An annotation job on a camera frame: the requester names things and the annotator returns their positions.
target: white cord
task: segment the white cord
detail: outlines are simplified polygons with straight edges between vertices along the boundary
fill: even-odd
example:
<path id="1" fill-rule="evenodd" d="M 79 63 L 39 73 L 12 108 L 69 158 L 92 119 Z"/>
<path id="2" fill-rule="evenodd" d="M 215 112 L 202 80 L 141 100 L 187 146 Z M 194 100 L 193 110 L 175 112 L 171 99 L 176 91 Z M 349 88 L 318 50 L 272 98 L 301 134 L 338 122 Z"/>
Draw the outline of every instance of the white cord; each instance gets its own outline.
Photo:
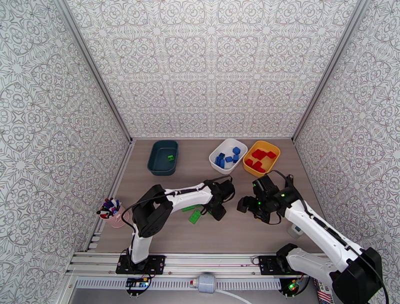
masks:
<path id="1" fill-rule="evenodd" d="M 246 304 L 252 304 L 251 302 L 247 301 L 245 298 L 242 298 L 241 296 L 238 296 L 238 295 L 236 295 L 234 293 L 227 292 L 225 290 L 216 289 L 215 292 L 216 293 L 220 293 L 220 294 L 224 294 L 224 295 L 227 295 L 227 296 L 230 296 L 230 297 L 233 297 L 233 298 L 236 298 L 239 301 L 242 301 L 243 303 L 246 303 Z"/>

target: pink cup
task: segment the pink cup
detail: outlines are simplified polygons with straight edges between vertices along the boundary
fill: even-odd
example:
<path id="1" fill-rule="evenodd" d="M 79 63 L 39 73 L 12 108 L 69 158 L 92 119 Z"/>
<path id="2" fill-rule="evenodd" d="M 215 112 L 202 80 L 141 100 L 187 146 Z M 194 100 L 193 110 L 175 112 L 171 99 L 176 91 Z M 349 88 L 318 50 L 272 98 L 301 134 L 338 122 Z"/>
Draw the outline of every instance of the pink cup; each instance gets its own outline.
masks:
<path id="1" fill-rule="evenodd" d="M 122 205 L 120 205 L 118 212 L 114 216 L 112 216 L 110 218 L 102 218 L 102 220 L 109 223 L 111 225 L 111 227 L 113 227 L 113 228 L 121 228 L 123 225 L 125 225 L 125 223 L 122 221 L 122 213 L 124 211 L 125 211 L 125 208 Z M 130 211 L 128 210 L 125 213 L 125 215 L 123 216 L 123 219 L 125 221 L 128 221 L 129 216 L 130 216 Z"/>

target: white patterned wall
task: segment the white patterned wall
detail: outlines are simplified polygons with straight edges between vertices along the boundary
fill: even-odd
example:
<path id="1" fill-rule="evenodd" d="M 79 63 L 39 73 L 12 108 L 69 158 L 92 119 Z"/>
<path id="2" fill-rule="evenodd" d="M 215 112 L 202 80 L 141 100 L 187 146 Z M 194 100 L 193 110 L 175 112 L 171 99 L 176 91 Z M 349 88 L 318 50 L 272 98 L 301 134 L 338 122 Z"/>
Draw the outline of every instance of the white patterned wall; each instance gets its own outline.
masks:
<path id="1" fill-rule="evenodd" d="M 0 2 L 0 303 L 53 303 L 127 139 L 48 0 Z"/>
<path id="2" fill-rule="evenodd" d="M 356 0 L 67 0 L 133 137 L 290 137 Z"/>
<path id="3" fill-rule="evenodd" d="M 399 71 L 400 2 L 374 0 L 296 142 L 327 219 L 380 252 L 392 304 L 400 304 Z"/>

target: teal bin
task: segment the teal bin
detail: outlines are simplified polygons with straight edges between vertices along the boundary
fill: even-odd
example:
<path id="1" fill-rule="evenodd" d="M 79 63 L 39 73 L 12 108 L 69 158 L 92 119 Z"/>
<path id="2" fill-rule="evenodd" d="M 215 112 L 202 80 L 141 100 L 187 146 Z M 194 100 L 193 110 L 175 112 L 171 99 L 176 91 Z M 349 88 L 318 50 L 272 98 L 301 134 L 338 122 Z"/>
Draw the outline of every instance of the teal bin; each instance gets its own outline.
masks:
<path id="1" fill-rule="evenodd" d="M 147 169 L 155 176 L 174 174 L 177 167 L 178 143 L 175 140 L 159 140 L 153 144 Z"/>

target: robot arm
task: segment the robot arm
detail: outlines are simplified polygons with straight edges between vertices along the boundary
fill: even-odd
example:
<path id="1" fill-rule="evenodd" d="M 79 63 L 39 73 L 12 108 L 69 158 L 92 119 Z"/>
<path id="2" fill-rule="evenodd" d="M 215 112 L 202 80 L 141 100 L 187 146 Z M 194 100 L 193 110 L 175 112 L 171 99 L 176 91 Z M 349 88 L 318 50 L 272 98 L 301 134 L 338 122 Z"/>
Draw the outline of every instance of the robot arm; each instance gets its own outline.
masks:
<path id="1" fill-rule="evenodd" d="M 163 189 L 159 184 L 151 187 L 139 200 L 143 203 L 133 208 L 134 232 L 128 248 L 132 262 L 138 264 L 149 256 L 153 235 L 163 228 L 171 213 L 186 207 L 203 205 L 204 212 L 210 212 L 220 221 L 226 213 L 222 204 L 233 198 L 235 188 L 232 178 L 222 183 L 216 182 L 219 179 L 205 180 L 198 185 L 181 189 Z"/>
<path id="2" fill-rule="evenodd" d="M 277 257 L 293 270 L 332 286 L 343 303 L 365 304 L 382 287 L 377 277 L 382 277 L 381 256 L 372 248 L 362 249 L 333 228 L 303 200 L 287 178 L 286 185 L 279 190 L 267 175 L 255 180 L 255 197 L 243 197 L 237 210 L 249 210 L 267 224 L 272 212 L 294 223 L 328 258 L 307 253 L 293 244 L 281 248 Z"/>

